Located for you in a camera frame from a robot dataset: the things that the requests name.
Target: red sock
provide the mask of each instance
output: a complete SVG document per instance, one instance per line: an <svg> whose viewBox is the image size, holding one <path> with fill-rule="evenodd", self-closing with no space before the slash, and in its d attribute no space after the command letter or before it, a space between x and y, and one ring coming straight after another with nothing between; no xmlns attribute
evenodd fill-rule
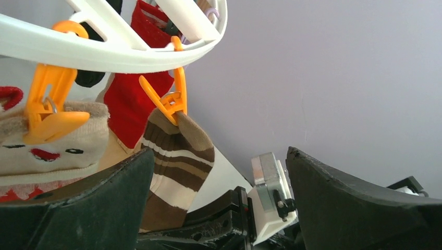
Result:
<svg viewBox="0 0 442 250"><path fill-rule="evenodd" d="M170 43L170 35L160 28L165 27L167 21L166 14L158 8L138 0L132 14L131 27L150 47L164 48ZM127 148L135 148L144 133L149 114L155 108L140 86L140 76L149 81L159 96L165 95L174 83L168 71L115 74L103 101L109 108L109 128Z"/></svg>

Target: wall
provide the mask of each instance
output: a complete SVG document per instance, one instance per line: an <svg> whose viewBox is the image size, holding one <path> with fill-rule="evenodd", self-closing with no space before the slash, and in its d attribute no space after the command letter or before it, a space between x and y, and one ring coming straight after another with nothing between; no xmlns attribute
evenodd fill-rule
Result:
<svg viewBox="0 0 442 250"><path fill-rule="evenodd" d="M70 13L28 2L0 13L46 27ZM190 115L234 166L250 177L251 157L296 146L379 185L414 175L442 198L441 1L228 4L224 39L187 76Z"/></svg>

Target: orange clothespin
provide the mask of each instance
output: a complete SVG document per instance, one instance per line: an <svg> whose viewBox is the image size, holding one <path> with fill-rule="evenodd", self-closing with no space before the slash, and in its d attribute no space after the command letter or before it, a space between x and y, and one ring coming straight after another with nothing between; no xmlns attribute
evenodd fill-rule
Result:
<svg viewBox="0 0 442 250"><path fill-rule="evenodd" d="M52 29L89 38L83 26L73 21L61 21ZM76 77L76 69L37 64L24 108L24 115L29 119L29 133L23 136L26 144L56 141L87 122L88 112L64 111L64 102ZM43 99L49 85L52 86L49 96Z"/></svg>
<svg viewBox="0 0 442 250"><path fill-rule="evenodd" d="M172 36L172 43L174 44L175 51L182 51L182 44L180 38ZM178 125L176 112L183 112L187 115L187 89L186 89L186 76L184 74L183 67L179 67L174 70L175 89L176 92L168 93L163 98L158 96L157 92L152 88L149 82L143 76L140 76L139 82L143 90L152 100L152 102L158 107L159 110L169 119L169 121Z"/></svg>

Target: white mechanical part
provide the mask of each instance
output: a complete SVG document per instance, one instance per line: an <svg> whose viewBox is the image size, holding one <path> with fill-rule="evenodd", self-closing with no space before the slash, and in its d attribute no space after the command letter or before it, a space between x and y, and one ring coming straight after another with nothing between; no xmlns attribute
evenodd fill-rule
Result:
<svg viewBox="0 0 442 250"><path fill-rule="evenodd" d="M227 25L226 0L208 0L219 12L211 23L193 0L156 0L191 42L150 48L105 0L66 0L70 20L87 21L105 42L83 39L0 14L0 55L67 68L115 73L150 73L188 65L213 49Z"/></svg>
<svg viewBox="0 0 442 250"><path fill-rule="evenodd" d="M273 153L267 153L252 159L255 186L248 193L253 200L255 214L256 241L262 243L291 225L297 218L295 211L289 212L283 219L279 216L273 192L278 191L282 199L291 199L290 186L285 170Z"/></svg>

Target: striped sock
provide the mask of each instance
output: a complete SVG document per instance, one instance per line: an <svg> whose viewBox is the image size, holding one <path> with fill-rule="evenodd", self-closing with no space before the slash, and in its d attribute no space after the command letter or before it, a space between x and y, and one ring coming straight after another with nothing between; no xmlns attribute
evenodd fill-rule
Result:
<svg viewBox="0 0 442 250"><path fill-rule="evenodd" d="M174 126L159 109L152 111L142 139L155 155L155 169L141 229L158 231L184 223L197 192L215 161L207 134L179 112Z"/></svg>

